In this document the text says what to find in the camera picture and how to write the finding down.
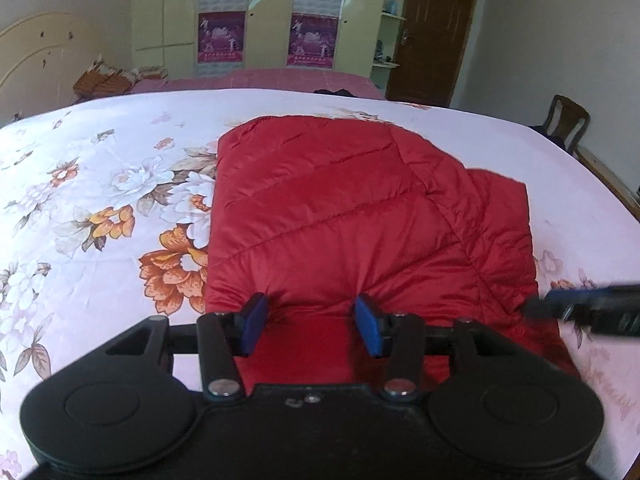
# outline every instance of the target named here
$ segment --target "white floral bedsheet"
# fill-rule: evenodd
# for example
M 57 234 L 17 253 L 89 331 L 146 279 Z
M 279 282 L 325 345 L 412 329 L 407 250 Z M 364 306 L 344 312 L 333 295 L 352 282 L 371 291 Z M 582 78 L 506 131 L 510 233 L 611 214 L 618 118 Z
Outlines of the white floral bedsheet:
M 517 124 L 248 89 L 103 99 L 19 121 L 0 130 L 0 479 L 34 465 L 18 409 L 39 380 L 150 314 L 177 324 L 203 312 L 217 139 L 290 114 L 389 121 L 466 166 L 525 182 L 542 292 L 640 280 L 640 225 L 578 162 Z M 562 334 L 606 409 L 591 463 L 621 479 L 640 451 L 640 344 L 573 326 Z M 178 359 L 175 374 L 198 388 L 194 360 Z

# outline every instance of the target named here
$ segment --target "red fabric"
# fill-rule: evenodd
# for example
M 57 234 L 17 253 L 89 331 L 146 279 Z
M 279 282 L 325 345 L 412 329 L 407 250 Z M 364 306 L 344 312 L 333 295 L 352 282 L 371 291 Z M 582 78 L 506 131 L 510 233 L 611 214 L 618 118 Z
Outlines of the red fabric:
M 524 184 L 466 170 L 386 123 L 264 117 L 218 143 L 208 312 L 270 298 L 248 387 L 381 379 L 352 319 L 366 292 L 387 312 L 450 326 L 473 317 L 573 373 L 555 322 L 524 323 L 538 293 Z M 447 359 L 426 358 L 428 383 Z

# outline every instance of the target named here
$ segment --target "wooden chair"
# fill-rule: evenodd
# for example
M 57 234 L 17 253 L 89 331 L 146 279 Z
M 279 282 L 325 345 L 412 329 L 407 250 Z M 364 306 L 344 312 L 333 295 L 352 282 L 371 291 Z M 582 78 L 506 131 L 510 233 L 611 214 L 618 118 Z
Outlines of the wooden chair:
M 553 130 L 553 132 L 549 132 L 549 127 L 554 119 L 554 115 L 556 114 L 556 107 L 560 105 L 560 117 L 558 120 L 558 125 Z M 580 129 L 575 133 L 574 138 L 569 144 L 568 148 L 565 148 L 565 142 L 567 137 L 571 135 L 571 132 L 575 129 L 575 127 L 580 123 L 580 121 L 584 121 Z M 560 146 L 562 149 L 565 149 L 568 153 L 573 153 L 578 146 L 578 142 L 587 131 L 587 127 L 589 126 L 589 122 L 591 121 L 591 117 L 587 110 L 582 108 L 579 104 L 574 103 L 568 97 L 564 97 L 562 95 L 556 95 L 551 101 L 551 108 L 549 108 L 549 115 L 546 118 L 546 121 L 541 126 L 531 126 L 531 128 L 537 131 L 539 134 L 544 135 L 549 140 L 551 140 L 556 145 Z

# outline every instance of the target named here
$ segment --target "purple poster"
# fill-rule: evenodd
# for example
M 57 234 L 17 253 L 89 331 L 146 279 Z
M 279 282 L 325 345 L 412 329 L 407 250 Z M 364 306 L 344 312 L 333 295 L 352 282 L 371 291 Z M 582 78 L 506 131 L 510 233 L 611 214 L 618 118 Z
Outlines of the purple poster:
M 292 15 L 287 65 L 332 68 L 337 34 L 338 18 Z
M 198 22 L 198 63 L 242 61 L 244 12 L 203 12 Z

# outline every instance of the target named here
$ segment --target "chair backrest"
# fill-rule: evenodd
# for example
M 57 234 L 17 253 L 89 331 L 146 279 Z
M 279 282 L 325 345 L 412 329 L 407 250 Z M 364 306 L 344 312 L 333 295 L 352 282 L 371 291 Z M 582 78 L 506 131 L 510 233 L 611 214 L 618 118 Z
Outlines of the chair backrest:
M 549 131 L 549 127 L 553 121 L 554 115 L 556 113 L 556 107 L 560 105 L 560 118 L 558 121 L 558 125 L 556 129 L 552 132 Z M 558 136 L 562 140 L 566 140 L 571 132 L 575 129 L 575 127 L 580 123 L 580 121 L 584 121 L 580 129 L 574 135 L 574 138 L 571 141 L 571 145 L 567 148 L 569 153 L 573 153 L 575 151 L 578 142 L 584 135 L 587 127 L 589 126 L 589 122 L 591 121 L 591 117 L 587 110 L 582 108 L 579 104 L 571 101 L 568 97 L 564 97 L 562 95 L 554 96 L 551 101 L 551 108 L 549 108 L 549 115 L 546 118 L 545 124 L 543 128 L 546 131 L 547 135 Z

